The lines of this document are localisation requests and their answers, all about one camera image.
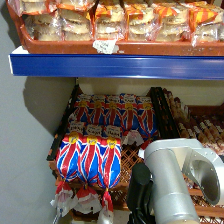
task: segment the shelf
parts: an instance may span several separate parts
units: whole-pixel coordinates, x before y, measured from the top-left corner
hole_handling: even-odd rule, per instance
[[[224,57],[102,54],[9,55],[15,76],[224,80]]]

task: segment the brown basket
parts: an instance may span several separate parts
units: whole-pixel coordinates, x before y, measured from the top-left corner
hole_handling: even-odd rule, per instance
[[[9,14],[15,23],[22,46],[32,54],[98,54],[93,41],[38,41],[26,31],[24,21],[8,5]],[[132,55],[177,55],[177,56],[224,56],[224,43],[201,43],[192,47],[190,42],[131,42],[118,41],[117,54]]]

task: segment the packaged snack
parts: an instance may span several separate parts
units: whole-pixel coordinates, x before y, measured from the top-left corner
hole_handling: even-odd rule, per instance
[[[138,108],[134,94],[120,94],[121,99],[121,126],[124,131],[138,130]]]
[[[100,211],[98,224],[107,223],[106,220],[108,223],[113,223],[113,204],[108,190],[117,185],[120,180],[120,138],[110,131],[107,131],[107,134],[109,136],[102,139],[100,146],[101,164],[98,169],[98,185],[105,189],[105,193],[102,198],[103,209]]]
[[[83,141],[80,132],[72,131],[66,134],[58,151],[56,163],[62,181],[57,187],[55,200],[51,201],[51,205],[57,208],[58,217],[65,216],[74,206],[72,199],[74,192],[68,183],[78,176],[78,161]]]
[[[192,45],[199,42],[219,40],[224,10],[205,1],[182,4],[189,8],[189,24],[192,31]]]
[[[95,0],[56,0],[57,7],[75,11],[88,11],[95,5]]]
[[[92,17],[90,12],[61,9],[62,30],[65,41],[89,41],[92,39]]]
[[[155,37],[157,20],[153,8],[145,2],[136,3],[133,0],[124,1],[127,19],[127,39],[132,41],[149,41]]]
[[[188,8],[178,3],[152,4],[154,13],[159,16],[160,29],[156,41],[173,42],[190,38]]]
[[[151,98],[138,96],[136,101],[138,105],[139,133],[144,140],[156,137],[158,134],[156,115]]]
[[[39,41],[61,41],[61,21],[58,11],[33,17],[33,38]]]
[[[18,16],[39,15],[56,10],[54,0],[9,0],[8,3]]]
[[[80,94],[74,105],[74,116],[76,121],[88,122],[89,120],[89,104],[91,96]]]
[[[73,199],[73,208],[84,214],[99,212],[101,210],[98,195],[90,186],[97,183],[98,166],[101,164],[100,145],[101,132],[94,130],[94,125],[88,125],[86,134],[83,136],[80,156],[78,160],[77,176],[83,187]]]
[[[89,123],[104,125],[105,95],[93,95],[89,104]]]
[[[95,39],[125,38],[125,16],[119,0],[100,0],[95,12]]]
[[[105,99],[105,125],[121,126],[120,96],[107,95]]]

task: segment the metal cylinder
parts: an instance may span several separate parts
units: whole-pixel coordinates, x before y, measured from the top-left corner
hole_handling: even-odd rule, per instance
[[[159,149],[147,155],[156,223],[200,223],[174,152]]]

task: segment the packaged bread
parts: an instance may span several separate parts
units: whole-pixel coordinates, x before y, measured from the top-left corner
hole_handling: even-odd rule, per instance
[[[39,15],[56,10],[55,0],[9,0],[8,3],[18,16]]]
[[[58,11],[50,14],[29,16],[26,28],[31,37],[39,41],[61,41],[61,21]]]
[[[189,39],[188,8],[178,3],[152,4],[159,17],[160,29],[156,41],[173,42]]]
[[[143,1],[125,0],[125,15],[127,19],[127,39],[132,41],[153,40],[156,30],[156,20],[153,8]]]
[[[65,41],[89,41],[92,39],[92,16],[90,14],[89,11],[60,10]]]
[[[95,0],[56,0],[57,8],[75,11],[88,11],[95,5]]]
[[[119,0],[100,0],[95,12],[95,39],[125,38],[125,16]]]
[[[214,42],[220,39],[224,10],[205,1],[182,4],[189,8],[189,24],[192,45],[199,42]]]

